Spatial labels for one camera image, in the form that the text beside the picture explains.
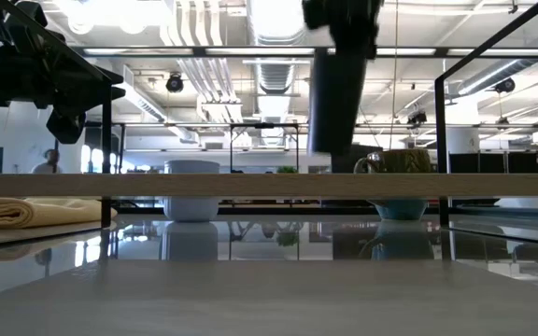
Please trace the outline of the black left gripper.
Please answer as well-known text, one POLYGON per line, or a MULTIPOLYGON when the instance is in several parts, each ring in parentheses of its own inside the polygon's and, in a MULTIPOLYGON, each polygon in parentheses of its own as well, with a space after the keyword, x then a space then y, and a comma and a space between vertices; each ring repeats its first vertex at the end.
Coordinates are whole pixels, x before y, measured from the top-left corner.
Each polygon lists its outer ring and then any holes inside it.
POLYGON ((74 144, 81 136, 86 112, 105 100, 108 89, 111 101, 125 96, 125 89, 112 86, 123 82, 122 75, 102 67, 105 80, 93 76, 75 60, 67 57, 29 28, 16 30, 16 50, 22 64, 18 73, 18 100, 31 101, 38 108, 51 105, 47 129, 62 144, 74 144))

